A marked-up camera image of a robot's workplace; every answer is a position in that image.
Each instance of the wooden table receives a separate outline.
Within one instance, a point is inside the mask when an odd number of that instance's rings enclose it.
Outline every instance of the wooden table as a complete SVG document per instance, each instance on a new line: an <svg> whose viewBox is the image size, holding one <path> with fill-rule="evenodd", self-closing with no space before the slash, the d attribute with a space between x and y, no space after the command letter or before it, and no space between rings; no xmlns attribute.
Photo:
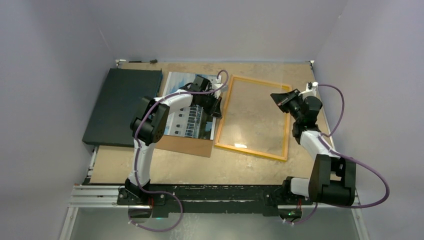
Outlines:
<svg viewBox="0 0 424 240"><path fill-rule="evenodd" d="M307 63L126 63L123 69L163 71L162 93L169 72L216 74L225 69L230 74L291 85L303 91L314 75ZM322 110L318 126L327 132ZM133 148L100 146L91 183L123 183L132 167ZM150 169L152 183L168 184L281 184L287 176L308 178L313 159L296 140L289 137L288 160L260 158L214 148L210 158L155 149Z"/></svg>

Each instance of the wall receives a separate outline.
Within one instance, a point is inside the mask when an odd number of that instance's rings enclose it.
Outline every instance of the wall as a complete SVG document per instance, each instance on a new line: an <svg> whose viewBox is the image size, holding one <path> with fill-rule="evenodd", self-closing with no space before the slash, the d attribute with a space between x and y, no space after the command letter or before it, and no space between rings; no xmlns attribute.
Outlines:
<svg viewBox="0 0 424 240"><path fill-rule="evenodd" d="M87 174L81 139L114 59L84 4L0 2L2 239L57 239Z"/></svg>
<svg viewBox="0 0 424 240"><path fill-rule="evenodd" d="M89 0L115 58L315 59L347 0Z"/></svg>
<svg viewBox="0 0 424 240"><path fill-rule="evenodd" d="M372 239L424 234L423 9L422 0L350 0L314 63L316 79L345 94L337 149L375 167L391 188L387 202L362 211ZM334 126L340 97L320 91ZM383 196L378 178L357 173L362 203Z"/></svg>

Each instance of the yellow wooden frame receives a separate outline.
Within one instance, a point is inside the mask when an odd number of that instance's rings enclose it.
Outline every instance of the yellow wooden frame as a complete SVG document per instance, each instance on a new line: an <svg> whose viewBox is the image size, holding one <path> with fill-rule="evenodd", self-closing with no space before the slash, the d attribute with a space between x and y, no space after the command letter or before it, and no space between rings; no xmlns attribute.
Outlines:
<svg viewBox="0 0 424 240"><path fill-rule="evenodd" d="M289 154L290 115L286 114L286 113L285 113L285 125L284 125L284 129L283 129L283 142L282 142L282 155L281 156L262 152L262 151L255 151L255 150L250 150L250 149L247 149L247 148L239 148L239 147L235 147L235 146L232 146L232 145L226 145L226 144L220 143L221 131L223 130L225 117L226 117L226 113L227 113L227 108L228 108L228 104L230 102L231 92L233 90L233 83L236 80L247 82L247 83L252 83L252 84L270 86L270 87L277 87L277 88L281 87L281 89L286 90L287 92L290 92L292 90L292 87L290 85L287 85L287 84L280 84L280 83L271 82L271 81L258 80L258 79L254 79L254 78L250 78L250 77L231 75L231 79L230 79L229 85L228 85L228 95L227 95L227 98L225 100L224 107L223 107L222 119L219 121L218 130L217 130L217 133L216 133L215 146L219 147L219 148L230 149L230 150L233 150L233 151L243 152L243 153L247 153L247 154L251 154L251 155L255 155L255 156L259 156L259 157L264 157L264 158L269 158L269 159L273 159L273 160L287 161L287 157L288 157L288 154Z"/></svg>

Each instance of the gray wall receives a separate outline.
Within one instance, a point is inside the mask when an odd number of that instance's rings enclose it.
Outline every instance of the gray wall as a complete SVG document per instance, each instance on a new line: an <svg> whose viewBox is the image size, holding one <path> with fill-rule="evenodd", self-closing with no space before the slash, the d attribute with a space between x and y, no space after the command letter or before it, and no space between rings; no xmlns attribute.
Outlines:
<svg viewBox="0 0 424 240"><path fill-rule="evenodd" d="M115 58L315 59L347 0L89 0Z"/></svg>
<svg viewBox="0 0 424 240"><path fill-rule="evenodd" d="M114 59L84 1L0 1L0 233L57 239Z"/></svg>
<svg viewBox="0 0 424 240"><path fill-rule="evenodd" d="M423 23L422 0L350 0L314 65L318 81L345 94L337 149L389 182L388 201L362 211L372 239L424 235ZM324 89L321 96L334 126L340 98ZM357 187L362 203L384 194L378 178L363 169Z"/></svg>

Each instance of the table top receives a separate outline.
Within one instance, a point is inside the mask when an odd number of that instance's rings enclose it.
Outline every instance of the table top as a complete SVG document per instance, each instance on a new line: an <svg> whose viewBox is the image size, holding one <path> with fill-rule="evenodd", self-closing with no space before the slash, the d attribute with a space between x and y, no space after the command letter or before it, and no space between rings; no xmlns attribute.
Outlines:
<svg viewBox="0 0 424 240"><path fill-rule="evenodd" d="M283 83L301 91L308 82L315 81L308 63L159 62L125 63L122 68L162 69L163 82L159 95L162 94L169 72L216 74L219 70L225 69L230 75ZM288 160L285 162L216 147L212 149L210 158L155 149L150 168L151 182L270 185L281 184L287 176L309 178L314 160L291 136L291 124L293 119L290 123ZM318 115L317 124L324 133L328 133L323 110ZM100 146L90 182L123 183L131 171L133 152L133 148Z"/></svg>

